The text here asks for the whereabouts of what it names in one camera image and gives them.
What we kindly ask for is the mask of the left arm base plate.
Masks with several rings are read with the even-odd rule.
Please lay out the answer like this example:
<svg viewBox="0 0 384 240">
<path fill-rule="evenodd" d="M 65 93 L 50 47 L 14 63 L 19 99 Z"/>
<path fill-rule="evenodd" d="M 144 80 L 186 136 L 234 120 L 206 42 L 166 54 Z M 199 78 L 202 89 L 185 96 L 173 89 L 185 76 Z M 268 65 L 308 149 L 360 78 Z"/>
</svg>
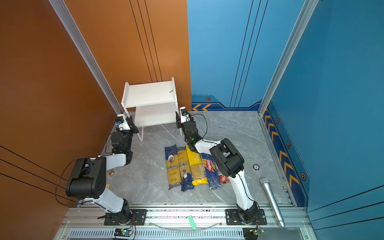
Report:
<svg viewBox="0 0 384 240">
<path fill-rule="evenodd" d="M 147 217 L 146 209 L 134 209 L 130 210 L 126 217 L 122 213 L 118 214 L 106 214 L 103 217 L 105 226 L 143 226 Z"/>
</svg>

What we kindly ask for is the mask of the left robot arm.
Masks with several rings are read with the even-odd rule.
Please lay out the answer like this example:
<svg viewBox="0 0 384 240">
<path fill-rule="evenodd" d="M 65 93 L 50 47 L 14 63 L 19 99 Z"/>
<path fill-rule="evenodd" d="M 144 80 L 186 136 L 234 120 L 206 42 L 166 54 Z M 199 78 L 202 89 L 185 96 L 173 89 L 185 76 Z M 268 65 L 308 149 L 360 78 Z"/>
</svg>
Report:
<svg viewBox="0 0 384 240">
<path fill-rule="evenodd" d="M 132 139 L 139 129 L 131 116 L 115 118 L 117 130 L 111 134 L 112 153 L 97 158 L 78 158 L 66 186 L 66 194 L 93 203 L 105 211 L 104 219 L 119 225 L 133 224 L 133 213 L 127 200 L 118 197 L 107 187 L 107 171 L 131 163 Z"/>
</svg>

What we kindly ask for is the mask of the aluminium front rail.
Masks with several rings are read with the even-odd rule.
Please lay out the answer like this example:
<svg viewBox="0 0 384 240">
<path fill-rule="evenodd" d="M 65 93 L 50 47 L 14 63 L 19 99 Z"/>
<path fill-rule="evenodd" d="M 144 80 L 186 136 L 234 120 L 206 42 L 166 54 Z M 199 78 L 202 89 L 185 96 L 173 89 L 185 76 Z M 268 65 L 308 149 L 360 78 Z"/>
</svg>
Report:
<svg viewBox="0 0 384 240">
<path fill-rule="evenodd" d="M 71 208 L 64 217 L 56 240 L 245 240 L 243 228 L 260 228 L 265 233 L 258 240 L 315 240 L 317 236 L 303 208 L 280 206 L 285 227 L 277 223 L 272 208 L 262 205 L 267 225 L 234 225 L 226 223 L 226 209 L 234 205 L 133 205 L 131 210 L 146 209 L 143 226 L 105 226 L 104 211 L 85 206 Z M 197 228 L 191 229 L 188 216 Z M 130 238 L 115 238 L 115 229 L 132 229 Z"/>
</svg>

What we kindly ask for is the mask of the white two-tier shelf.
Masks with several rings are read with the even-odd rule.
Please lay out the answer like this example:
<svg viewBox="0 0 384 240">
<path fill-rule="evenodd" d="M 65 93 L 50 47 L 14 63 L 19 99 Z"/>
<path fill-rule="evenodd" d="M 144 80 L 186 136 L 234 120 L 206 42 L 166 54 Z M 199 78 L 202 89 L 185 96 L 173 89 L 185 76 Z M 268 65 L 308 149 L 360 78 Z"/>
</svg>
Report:
<svg viewBox="0 0 384 240">
<path fill-rule="evenodd" d="M 139 140 L 143 141 L 145 127 L 176 122 L 179 106 L 175 79 L 138 85 L 126 82 L 121 105 L 126 113 L 130 108 L 136 109 L 134 124 L 140 129 Z"/>
</svg>

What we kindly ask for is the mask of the red-ended spaghetti bag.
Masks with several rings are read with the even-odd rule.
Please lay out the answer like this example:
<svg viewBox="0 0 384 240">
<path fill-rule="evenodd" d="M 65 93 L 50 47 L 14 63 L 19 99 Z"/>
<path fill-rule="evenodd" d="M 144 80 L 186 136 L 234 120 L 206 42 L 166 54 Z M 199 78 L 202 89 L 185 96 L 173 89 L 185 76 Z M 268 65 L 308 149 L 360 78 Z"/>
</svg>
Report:
<svg viewBox="0 0 384 240">
<path fill-rule="evenodd" d="M 230 182 L 229 178 L 226 177 L 219 169 L 217 169 L 217 174 L 221 185 Z"/>
</svg>

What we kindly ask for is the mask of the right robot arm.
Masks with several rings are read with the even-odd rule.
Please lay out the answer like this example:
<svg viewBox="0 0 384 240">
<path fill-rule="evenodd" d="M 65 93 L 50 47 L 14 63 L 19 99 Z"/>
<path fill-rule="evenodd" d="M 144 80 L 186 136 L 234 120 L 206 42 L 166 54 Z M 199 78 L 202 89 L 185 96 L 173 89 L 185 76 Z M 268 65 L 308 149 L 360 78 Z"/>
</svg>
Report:
<svg viewBox="0 0 384 240">
<path fill-rule="evenodd" d="M 176 113 L 176 124 L 177 128 L 182 130 L 189 149 L 200 155 L 212 156 L 220 172 L 229 178 L 236 196 L 241 221 L 246 225 L 257 221 L 260 207 L 252 199 L 246 182 L 245 160 L 233 143 L 227 138 L 221 141 L 210 141 L 200 136 L 193 115 L 185 107 L 181 107 Z"/>
</svg>

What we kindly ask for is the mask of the blue Barilla spaghetti box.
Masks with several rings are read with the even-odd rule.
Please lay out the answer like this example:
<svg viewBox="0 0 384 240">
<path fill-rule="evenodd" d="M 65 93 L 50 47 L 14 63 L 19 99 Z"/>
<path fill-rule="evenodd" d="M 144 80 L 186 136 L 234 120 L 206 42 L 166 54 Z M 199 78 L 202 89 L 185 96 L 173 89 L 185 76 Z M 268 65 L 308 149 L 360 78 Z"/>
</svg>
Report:
<svg viewBox="0 0 384 240">
<path fill-rule="evenodd" d="M 201 154 L 204 170 L 208 180 L 210 190 L 219 189 L 221 187 L 216 163 L 211 155 Z"/>
</svg>

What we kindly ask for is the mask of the left green circuit board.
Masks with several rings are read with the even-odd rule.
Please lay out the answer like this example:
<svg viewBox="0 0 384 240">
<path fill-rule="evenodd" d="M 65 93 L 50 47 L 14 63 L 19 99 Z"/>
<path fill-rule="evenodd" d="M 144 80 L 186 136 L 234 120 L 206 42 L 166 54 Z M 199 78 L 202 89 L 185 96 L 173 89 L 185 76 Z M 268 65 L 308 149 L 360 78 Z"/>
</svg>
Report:
<svg viewBox="0 0 384 240">
<path fill-rule="evenodd" d="M 114 237 L 115 238 L 130 238 L 134 235 L 134 230 L 132 229 L 115 229 Z"/>
</svg>

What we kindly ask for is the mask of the yellow Pastatime spaghetti bag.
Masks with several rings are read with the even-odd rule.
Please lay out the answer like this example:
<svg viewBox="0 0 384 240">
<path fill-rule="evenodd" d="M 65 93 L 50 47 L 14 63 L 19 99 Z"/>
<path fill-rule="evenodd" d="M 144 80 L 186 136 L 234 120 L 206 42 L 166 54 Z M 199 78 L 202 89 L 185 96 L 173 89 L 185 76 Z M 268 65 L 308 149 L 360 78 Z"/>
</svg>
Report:
<svg viewBox="0 0 384 240">
<path fill-rule="evenodd" d="M 189 160 L 189 166 L 191 169 L 191 174 L 193 177 L 193 185 L 203 185 L 207 184 L 208 180 L 205 174 L 203 161 L 201 158 L 201 155 L 199 153 L 195 153 L 190 150 L 188 146 L 186 146 L 188 160 Z"/>
</svg>

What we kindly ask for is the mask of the green ridged plastic piece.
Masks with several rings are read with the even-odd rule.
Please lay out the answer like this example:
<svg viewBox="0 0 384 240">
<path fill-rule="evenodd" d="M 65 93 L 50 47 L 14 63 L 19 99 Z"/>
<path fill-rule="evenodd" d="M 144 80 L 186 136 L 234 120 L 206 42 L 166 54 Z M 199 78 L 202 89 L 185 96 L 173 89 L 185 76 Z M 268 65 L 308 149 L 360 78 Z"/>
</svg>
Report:
<svg viewBox="0 0 384 240">
<path fill-rule="evenodd" d="M 197 228 L 197 226 L 196 226 L 196 223 L 195 223 L 193 217 L 192 216 L 188 216 L 188 221 L 190 223 L 191 229 L 195 230 Z"/>
</svg>

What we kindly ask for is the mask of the silver metal cylinder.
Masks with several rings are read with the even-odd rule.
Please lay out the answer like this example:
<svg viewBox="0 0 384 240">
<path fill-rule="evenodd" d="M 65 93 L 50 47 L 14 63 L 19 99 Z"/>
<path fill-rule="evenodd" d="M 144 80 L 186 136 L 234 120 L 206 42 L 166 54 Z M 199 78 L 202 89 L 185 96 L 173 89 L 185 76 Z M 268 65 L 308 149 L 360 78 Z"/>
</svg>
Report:
<svg viewBox="0 0 384 240">
<path fill-rule="evenodd" d="M 285 221 L 284 221 L 283 215 L 279 209 L 279 206 L 278 206 L 278 203 L 275 199 L 275 196 L 273 194 L 273 191 L 272 191 L 272 188 L 270 185 L 270 181 L 267 178 L 261 178 L 260 183 L 261 183 L 261 186 L 266 193 L 267 199 L 269 200 L 269 203 L 271 205 L 271 208 L 273 210 L 273 213 L 275 215 L 277 223 L 279 224 L 280 227 L 282 227 L 282 228 L 285 227 L 286 226 Z"/>
</svg>

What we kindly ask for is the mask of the green circuit board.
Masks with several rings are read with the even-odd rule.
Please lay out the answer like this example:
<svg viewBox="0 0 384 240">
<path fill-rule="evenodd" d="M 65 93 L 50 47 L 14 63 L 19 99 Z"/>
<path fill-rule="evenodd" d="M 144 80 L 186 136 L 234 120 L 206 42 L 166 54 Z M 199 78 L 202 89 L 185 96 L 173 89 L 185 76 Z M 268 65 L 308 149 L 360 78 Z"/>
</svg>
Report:
<svg viewBox="0 0 384 240">
<path fill-rule="evenodd" d="M 132 229 L 115 229 L 114 237 L 115 238 L 130 238 L 134 235 L 134 230 Z"/>
<path fill-rule="evenodd" d="M 260 228 L 243 228 L 243 236 L 245 240 L 257 240 L 265 230 Z"/>
</svg>

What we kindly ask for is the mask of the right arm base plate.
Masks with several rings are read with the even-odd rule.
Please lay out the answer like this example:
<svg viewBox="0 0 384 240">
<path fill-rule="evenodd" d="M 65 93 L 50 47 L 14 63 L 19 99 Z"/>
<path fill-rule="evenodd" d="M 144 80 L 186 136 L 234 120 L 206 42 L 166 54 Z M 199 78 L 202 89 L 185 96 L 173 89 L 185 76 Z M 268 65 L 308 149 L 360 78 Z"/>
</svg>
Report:
<svg viewBox="0 0 384 240">
<path fill-rule="evenodd" d="M 267 218 L 263 209 L 256 210 L 256 214 L 249 217 L 243 212 L 239 212 L 239 209 L 226 209 L 226 223 L 229 226 L 234 225 L 259 225 L 266 226 Z"/>
</svg>

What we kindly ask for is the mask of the right green circuit board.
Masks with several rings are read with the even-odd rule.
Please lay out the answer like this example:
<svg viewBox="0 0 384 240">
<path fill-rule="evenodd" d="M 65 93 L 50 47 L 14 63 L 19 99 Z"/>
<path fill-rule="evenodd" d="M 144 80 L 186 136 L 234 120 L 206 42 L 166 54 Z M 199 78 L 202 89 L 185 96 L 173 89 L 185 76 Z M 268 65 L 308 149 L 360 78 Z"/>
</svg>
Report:
<svg viewBox="0 0 384 240">
<path fill-rule="evenodd" d="M 265 230 L 260 228 L 243 228 L 243 236 L 245 240 L 257 240 Z"/>
</svg>

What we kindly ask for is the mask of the Ankara spaghetti bag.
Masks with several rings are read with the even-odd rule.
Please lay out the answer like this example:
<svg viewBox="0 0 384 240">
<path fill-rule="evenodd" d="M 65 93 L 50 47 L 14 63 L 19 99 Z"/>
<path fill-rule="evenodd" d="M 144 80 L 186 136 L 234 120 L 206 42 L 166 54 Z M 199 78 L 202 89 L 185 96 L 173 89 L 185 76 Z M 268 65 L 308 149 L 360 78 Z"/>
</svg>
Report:
<svg viewBox="0 0 384 240">
<path fill-rule="evenodd" d="M 182 183 L 177 145 L 165 147 L 165 158 L 170 190 L 176 186 L 180 186 Z"/>
<path fill-rule="evenodd" d="M 181 175 L 181 191 L 186 192 L 194 188 L 193 176 L 189 165 L 186 146 L 178 149 L 179 169 Z"/>
</svg>

